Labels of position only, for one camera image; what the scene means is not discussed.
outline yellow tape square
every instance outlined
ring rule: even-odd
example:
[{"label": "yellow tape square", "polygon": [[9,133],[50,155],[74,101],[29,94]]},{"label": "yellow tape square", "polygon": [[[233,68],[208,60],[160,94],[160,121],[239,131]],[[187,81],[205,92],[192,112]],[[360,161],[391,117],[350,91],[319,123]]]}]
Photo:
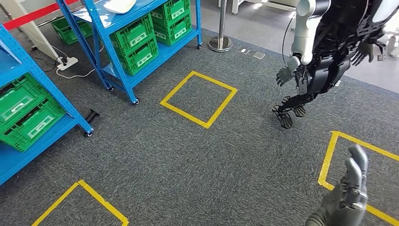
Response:
[{"label": "yellow tape square", "polygon": [[[219,86],[221,86],[223,88],[229,89],[231,91],[230,94],[227,96],[227,98],[222,102],[222,104],[217,108],[215,113],[210,117],[210,119],[207,122],[204,122],[204,121],[202,121],[202,120],[200,120],[200,119],[188,114],[187,112],[185,112],[185,111],[183,111],[183,110],[181,110],[181,109],[179,109],[179,108],[177,108],[177,107],[175,107],[175,106],[173,106],[173,105],[168,103],[168,100],[194,75],[196,75],[196,76],[198,76],[200,78],[203,78],[205,80],[208,80],[210,82],[213,82],[213,83],[215,83],[215,84],[217,84],[217,85],[219,85]],[[213,79],[211,77],[208,77],[206,75],[203,75],[201,73],[192,71],[161,101],[160,104],[162,106],[164,106],[166,108],[169,108],[170,110],[172,110],[172,111],[184,116],[185,118],[187,118],[187,119],[189,119],[189,120],[191,120],[191,121],[193,121],[193,122],[195,122],[195,123],[197,123],[197,124],[199,124],[199,125],[201,125],[201,126],[203,126],[203,127],[208,129],[212,125],[212,123],[216,120],[216,118],[220,115],[222,110],[227,106],[227,104],[230,102],[230,100],[233,98],[233,96],[236,93],[237,93],[237,89],[236,88],[231,87],[231,86],[229,86],[229,85],[227,85],[227,84],[225,84],[223,82],[215,80],[215,79]]]},{"label": "yellow tape square", "polygon": [[[324,157],[323,165],[321,167],[319,180],[318,180],[318,183],[321,186],[327,188],[328,190],[333,190],[334,189],[334,186],[332,184],[330,184],[329,182],[327,182],[327,174],[328,174],[328,170],[330,168],[331,160],[333,158],[335,145],[336,145],[336,142],[337,142],[339,137],[342,137],[342,138],[347,139],[349,141],[352,141],[352,142],[354,142],[356,144],[359,144],[359,145],[361,145],[361,146],[363,146],[365,148],[368,148],[368,149],[370,149],[370,150],[372,150],[374,152],[377,152],[377,153],[382,154],[382,155],[384,155],[386,157],[389,157],[389,158],[392,158],[392,159],[394,159],[396,161],[399,161],[399,156],[397,156],[395,154],[392,154],[392,153],[390,153],[390,152],[388,152],[386,150],[383,150],[383,149],[381,149],[379,147],[376,147],[374,145],[371,145],[369,143],[361,141],[361,140],[359,140],[357,138],[354,138],[352,136],[344,134],[344,133],[342,133],[340,131],[332,131],[330,143],[328,144],[328,149],[327,149],[327,152],[326,152],[326,156]],[[384,220],[384,221],[386,221],[386,222],[388,222],[388,223],[390,223],[390,224],[392,224],[394,226],[399,226],[399,220],[396,220],[395,218],[389,216],[388,214],[386,214],[386,213],[384,213],[384,212],[382,212],[382,211],[380,211],[380,210],[378,210],[378,209],[376,209],[376,208],[374,208],[374,207],[372,207],[370,205],[367,205],[366,209],[367,209],[367,211],[369,211],[370,213],[376,215],[377,217],[381,218],[382,220]]]},{"label": "yellow tape square", "polygon": [[116,216],[121,222],[122,226],[127,226],[129,224],[128,219],[121,214],[115,207],[109,204],[104,198],[100,196],[93,188],[91,188],[86,182],[80,180],[75,182],[66,192],[61,195],[33,224],[32,226],[39,225],[44,218],[46,218],[77,186],[82,186],[91,196],[93,196],[100,204],[102,204],[109,212]]}]

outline carpet floor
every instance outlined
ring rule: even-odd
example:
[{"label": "carpet floor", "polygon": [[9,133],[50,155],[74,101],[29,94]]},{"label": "carpet floor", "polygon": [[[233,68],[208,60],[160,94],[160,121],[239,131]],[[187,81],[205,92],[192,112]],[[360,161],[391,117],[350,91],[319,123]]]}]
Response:
[{"label": "carpet floor", "polygon": [[[49,42],[79,62],[66,76],[92,68],[79,44],[67,47],[51,26]],[[13,34],[29,48],[18,31]],[[206,44],[214,36],[203,30]],[[141,82],[127,96],[106,90],[96,73],[64,79],[48,76],[76,108],[100,113],[92,137],[74,128],[0,186],[0,225],[30,225],[75,182],[83,179],[135,226],[294,226],[303,225],[328,190],[318,184],[332,136],[340,131],[399,155],[399,98],[395,93],[343,77],[341,86],[306,106],[304,118],[293,117],[292,129],[280,127],[271,108],[295,94],[295,84],[279,87],[275,74],[281,57],[239,40],[230,52],[216,53],[193,40]],[[248,54],[240,51],[251,50]],[[259,51],[262,59],[252,55]],[[31,52],[44,70],[52,61]],[[160,105],[191,71],[238,91],[206,129]],[[191,77],[169,104],[207,121],[230,91]],[[327,181],[345,172],[346,147],[339,138]],[[399,219],[399,162],[367,149],[369,204]],[[75,188],[43,225],[121,225],[81,186]],[[391,225],[371,213],[365,226]]]}]

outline green plastic crate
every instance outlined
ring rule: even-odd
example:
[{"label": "green plastic crate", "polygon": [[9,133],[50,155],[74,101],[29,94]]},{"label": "green plastic crate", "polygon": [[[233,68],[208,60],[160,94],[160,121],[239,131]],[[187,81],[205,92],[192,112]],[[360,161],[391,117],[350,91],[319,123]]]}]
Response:
[{"label": "green plastic crate", "polygon": [[190,13],[186,14],[176,24],[170,27],[164,27],[162,25],[154,23],[154,33],[157,37],[157,41],[162,42],[165,45],[172,46],[182,37],[184,37],[192,29]]},{"label": "green plastic crate", "polygon": [[[72,45],[78,41],[78,38],[76,37],[72,28],[69,26],[68,21],[66,21],[65,17],[51,22],[51,25],[61,37],[61,39],[65,42],[65,44]],[[78,25],[80,31],[82,32],[83,36],[85,36],[85,38],[93,34],[90,24],[84,21],[78,21]]]},{"label": "green plastic crate", "polygon": [[119,56],[125,57],[148,42],[154,35],[150,13],[110,35],[112,45]]},{"label": "green plastic crate", "polygon": [[128,75],[133,76],[159,55],[155,35],[127,57],[120,57],[120,63]]},{"label": "green plastic crate", "polygon": [[190,12],[190,0],[169,0],[151,11],[154,23],[170,27]]},{"label": "green plastic crate", "polygon": [[29,74],[0,88],[0,133],[51,95]]},{"label": "green plastic crate", "polygon": [[0,140],[24,152],[64,115],[64,109],[55,100],[45,99],[4,134],[0,134]]}]

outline stanchion base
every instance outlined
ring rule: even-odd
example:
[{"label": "stanchion base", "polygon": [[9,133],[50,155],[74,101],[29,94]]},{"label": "stanchion base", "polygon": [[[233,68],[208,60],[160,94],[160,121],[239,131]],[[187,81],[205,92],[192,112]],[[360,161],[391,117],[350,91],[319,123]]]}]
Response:
[{"label": "stanchion base", "polygon": [[224,37],[223,38],[223,46],[218,46],[219,44],[219,37],[213,37],[209,43],[208,46],[211,50],[215,52],[227,52],[233,47],[233,41],[231,40],[230,37]]}]

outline electrical cable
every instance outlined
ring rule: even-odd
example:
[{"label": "electrical cable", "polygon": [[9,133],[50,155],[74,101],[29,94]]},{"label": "electrical cable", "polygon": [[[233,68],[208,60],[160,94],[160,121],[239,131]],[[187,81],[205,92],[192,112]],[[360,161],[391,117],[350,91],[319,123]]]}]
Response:
[{"label": "electrical cable", "polygon": [[66,76],[64,76],[64,75],[62,75],[62,74],[60,74],[60,73],[58,73],[59,70],[60,70],[60,69],[58,68],[57,71],[56,71],[56,73],[57,73],[59,76],[61,76],[61,77],[63,77],[63,78],[66,78],[66,79],[73,79],[73,78],[76,78],[76,77],[86,77],[86,76],[88,76],[90,73],[92,73],[93,71],[95,71],[95,69],[93,69],[93,70],[91,70],[89,73],[87,73],[86,75],[74,75],[74,76],[72,76],[72,77],[66,77]]},{"label": "electrical cable", "polygon": [[44,73],[50,72],[57,67],[57,61],[54,62],[53,68],[51,70],[43,71]]},{"label": "electrical cable", "polygon": [[282,49],[282,51],[281,51],[281,56],[283,57],[283,62],[284,62],[284,64],[286,64],[286,60],[284,59],[284,42],[285,42],[285,40],[286,40],[286,35],[287,35],[287,32],[288,32],[289,25],[291,24],[291,22],[292,22],[292,20],[294,19],[294,17],[295,17],[295,15],[294,15],[294,16],[291,18],[291,20],[289,21],[288,26],[287,26],[287,28],[286,28],[286,32],[284,33],[284,38],[283,38],[283,49]]}]

